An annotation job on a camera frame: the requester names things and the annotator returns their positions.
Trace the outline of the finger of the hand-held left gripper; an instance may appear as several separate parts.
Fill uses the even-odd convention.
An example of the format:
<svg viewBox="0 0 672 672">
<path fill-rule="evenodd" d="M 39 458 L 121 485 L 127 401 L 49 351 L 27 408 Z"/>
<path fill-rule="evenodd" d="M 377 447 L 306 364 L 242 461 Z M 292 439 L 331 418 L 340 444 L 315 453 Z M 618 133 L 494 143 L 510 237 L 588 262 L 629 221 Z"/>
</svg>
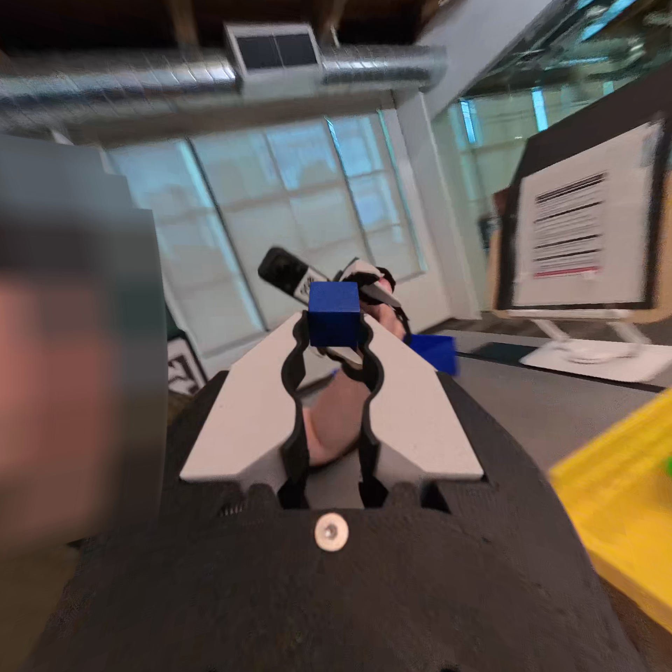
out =
<svg viewBox="0 0 672 672">
<path fill-rule="evenodd" d="M 394 296 L 396 281 L 384 267 L 374 266 L 356 257 L 345 269 L 336 274 L 335 281 L 356 284 L 359 300 L 365 304 L 401 307 L 400 302 Z"/>
<path fill-rule="evenodd" d="M 348 347 L 317 347 L 317 352 L 332 361 L 339 362 L 354 369 L 362 369 L 363 359 L 357 349 Z"/>
</svg>

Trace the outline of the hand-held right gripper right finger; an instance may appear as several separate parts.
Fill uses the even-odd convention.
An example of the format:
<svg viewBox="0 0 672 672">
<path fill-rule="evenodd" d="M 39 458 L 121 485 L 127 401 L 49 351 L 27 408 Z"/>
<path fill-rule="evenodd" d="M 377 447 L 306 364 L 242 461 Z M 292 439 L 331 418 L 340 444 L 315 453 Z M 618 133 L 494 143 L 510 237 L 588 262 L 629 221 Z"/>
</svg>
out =
<svg viewBox="0 0 672 672">
<path fill-rule="evenodd" d="M 398 484 L 420 496 L 443 481 L 475 483 L 484 469 L 439 372 L 371 315 L 359 352 L 369 396 L 358 438 L 359 496 L 380 508 Z"/>
</svg>

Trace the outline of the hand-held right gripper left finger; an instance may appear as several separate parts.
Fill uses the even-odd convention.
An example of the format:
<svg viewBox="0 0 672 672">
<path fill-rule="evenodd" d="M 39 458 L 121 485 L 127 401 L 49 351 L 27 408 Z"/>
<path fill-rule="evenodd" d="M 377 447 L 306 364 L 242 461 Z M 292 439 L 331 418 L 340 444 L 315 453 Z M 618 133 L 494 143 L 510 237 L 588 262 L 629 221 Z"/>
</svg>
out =
<svg viewBox="0 0 672 672">
<path fill-rule="evenodd" d="M 308 507 L 303 406 L 308 313 L 295 313 L 227 372 L 180 472 L 187 483 L 269 486 L 285 509 Z"/>
</svg>

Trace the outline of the blue cube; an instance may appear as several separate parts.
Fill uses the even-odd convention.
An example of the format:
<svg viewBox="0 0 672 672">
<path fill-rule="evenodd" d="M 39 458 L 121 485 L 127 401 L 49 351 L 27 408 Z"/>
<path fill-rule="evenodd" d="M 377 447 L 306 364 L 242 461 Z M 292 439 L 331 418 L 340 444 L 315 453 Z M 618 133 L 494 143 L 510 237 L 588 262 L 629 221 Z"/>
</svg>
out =
<svg viewBox="0 0 672 672">
<path fill-rule="evenodd" d="M 314 281 L 310 285 L 308 332 L 311 346 L 356 349 L 360 315 L 356 282 Z"/>
</svg>

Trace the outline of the blue storage bin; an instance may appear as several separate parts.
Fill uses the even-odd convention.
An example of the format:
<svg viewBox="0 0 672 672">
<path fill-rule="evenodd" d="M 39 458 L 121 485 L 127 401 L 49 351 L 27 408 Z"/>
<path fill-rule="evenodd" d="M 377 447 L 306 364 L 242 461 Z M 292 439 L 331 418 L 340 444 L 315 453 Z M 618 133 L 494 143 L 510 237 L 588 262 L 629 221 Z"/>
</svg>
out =
<svg viewBox="0 0 672 672">
<path fill-rule="evenodd" d="M 449 335 L 412 334 L 405 340 L 408 347 L 438 372 L 458 375 L 456 341 Z"/>
</svg>

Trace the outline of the yellow storage bin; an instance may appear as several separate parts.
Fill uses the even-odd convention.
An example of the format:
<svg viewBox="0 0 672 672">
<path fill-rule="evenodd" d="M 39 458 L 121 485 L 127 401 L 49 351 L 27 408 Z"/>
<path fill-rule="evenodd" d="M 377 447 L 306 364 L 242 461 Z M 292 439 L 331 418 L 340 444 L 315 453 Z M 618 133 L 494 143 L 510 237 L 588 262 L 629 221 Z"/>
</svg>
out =
<svg viewBox="0 0 672 672">
<path fill-rule="evenodd" d="M 550 470 L 596 571 L 671 631 L 671 390 Z"/>
</svg>

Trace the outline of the person's left forearm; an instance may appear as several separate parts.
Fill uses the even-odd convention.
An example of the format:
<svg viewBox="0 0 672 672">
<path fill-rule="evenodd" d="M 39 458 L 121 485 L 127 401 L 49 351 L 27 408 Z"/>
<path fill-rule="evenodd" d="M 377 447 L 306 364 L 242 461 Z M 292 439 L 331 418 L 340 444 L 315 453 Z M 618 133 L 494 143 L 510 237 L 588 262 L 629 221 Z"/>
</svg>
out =
<svg viewBox="0 0 672 672">
<path fill-rule="evenodd" d="M 365 383 L 352 380 L 339 370 L 315 401 L 303 407 L 312 468 L 330 464 L 351 450 L 359 437 L 369 396 Z"/>
</svg>

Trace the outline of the person's left hand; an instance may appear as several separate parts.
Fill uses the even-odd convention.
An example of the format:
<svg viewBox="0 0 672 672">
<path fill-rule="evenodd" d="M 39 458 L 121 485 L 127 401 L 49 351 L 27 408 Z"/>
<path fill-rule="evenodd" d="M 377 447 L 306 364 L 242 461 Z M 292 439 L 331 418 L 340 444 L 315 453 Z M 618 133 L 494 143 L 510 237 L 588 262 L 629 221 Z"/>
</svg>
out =
<svg viewBox="0 0 672 672">
<path fill-rule="evenodd" d="M 400 340 L 405 342 L 408 336 L 411 335 L 407 316 L 401 307 L 392 308 L 385 304 L 368 305 L 361 301 L 359 301 L 359 305 L 363 313 L 371 315 Z"/>
</svg>

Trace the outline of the black white marker sign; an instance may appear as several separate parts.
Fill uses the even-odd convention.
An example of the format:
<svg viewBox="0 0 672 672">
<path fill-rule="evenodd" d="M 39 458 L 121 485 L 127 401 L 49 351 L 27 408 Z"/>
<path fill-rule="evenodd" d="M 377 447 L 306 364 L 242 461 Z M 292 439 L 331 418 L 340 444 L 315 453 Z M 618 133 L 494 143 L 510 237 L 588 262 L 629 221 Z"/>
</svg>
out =
<svg viewBox="0 0 672 672">
<path fill-rule="evenodd" d="M 194 397 L 207 384 L 204 371 L 188 336 L 183 332 L 167 342 L 169 391 Z"/>
</svg>

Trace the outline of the large paned window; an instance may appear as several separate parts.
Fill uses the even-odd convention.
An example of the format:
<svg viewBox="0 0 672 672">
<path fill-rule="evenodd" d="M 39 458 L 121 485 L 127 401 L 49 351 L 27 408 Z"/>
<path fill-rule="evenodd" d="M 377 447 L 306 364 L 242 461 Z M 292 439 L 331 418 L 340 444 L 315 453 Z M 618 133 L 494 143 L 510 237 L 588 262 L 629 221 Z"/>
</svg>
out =
<svg viewBox="0 0 672 672">
<path fill-rule="evenodd" d="M 164 281 L 199 352 L 252 340 L 296 302 L 257 268 L 280 246 L 333 277 L 360 257 L 426 270 L 381 112 L 109 150 L 153 212 Z"/>
</svg>

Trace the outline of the dark teal mat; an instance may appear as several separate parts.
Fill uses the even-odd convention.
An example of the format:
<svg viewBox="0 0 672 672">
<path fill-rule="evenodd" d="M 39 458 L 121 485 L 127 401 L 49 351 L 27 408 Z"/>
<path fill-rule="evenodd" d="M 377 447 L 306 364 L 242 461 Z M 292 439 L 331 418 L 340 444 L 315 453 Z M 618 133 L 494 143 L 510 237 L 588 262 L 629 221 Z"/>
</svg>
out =
<svg viewBox="0 0 672 672">
<path fill-rule="evenodd" d="M 537 349 L 534 345 L 490 341 L 473 349 L 469 355 L 496 364 L 522 365 L 522 360 Z"/>
</svg>

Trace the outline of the round silver air duct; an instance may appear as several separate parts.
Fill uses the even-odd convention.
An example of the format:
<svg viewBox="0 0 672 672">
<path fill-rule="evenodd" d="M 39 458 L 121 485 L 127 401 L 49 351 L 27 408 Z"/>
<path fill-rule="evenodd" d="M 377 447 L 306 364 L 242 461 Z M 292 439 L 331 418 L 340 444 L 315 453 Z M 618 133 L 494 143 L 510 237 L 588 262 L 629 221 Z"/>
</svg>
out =
<svg viewBox="0 0 672 672">
<path fill-rule="evenodd" d="M 371 91 L 431 91 L 442 46 L 324 45 L 308 23 L 225 23 L 222 48 L 57 53 L 1 73 L 1 133 Z"/>
</svg>

